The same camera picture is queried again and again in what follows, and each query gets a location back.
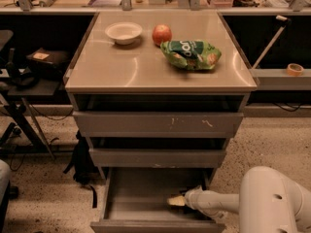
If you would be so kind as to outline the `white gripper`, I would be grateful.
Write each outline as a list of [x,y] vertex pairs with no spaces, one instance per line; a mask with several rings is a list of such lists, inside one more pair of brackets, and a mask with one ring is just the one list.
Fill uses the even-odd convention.
[[203,192],[201,186],[197,186],[188,190],[185,195],[173,196],[167,199],[170,206],[184,207],[187,205],[193,210],[199,210],[198,197]]

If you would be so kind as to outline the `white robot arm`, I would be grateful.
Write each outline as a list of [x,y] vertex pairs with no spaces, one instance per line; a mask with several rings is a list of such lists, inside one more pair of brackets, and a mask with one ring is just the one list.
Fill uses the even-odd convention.
[[212,219],[237,214],[240,233],[311,233],[311,191],[270,167],[250,169],[237,194],[197,186],[167,203]]

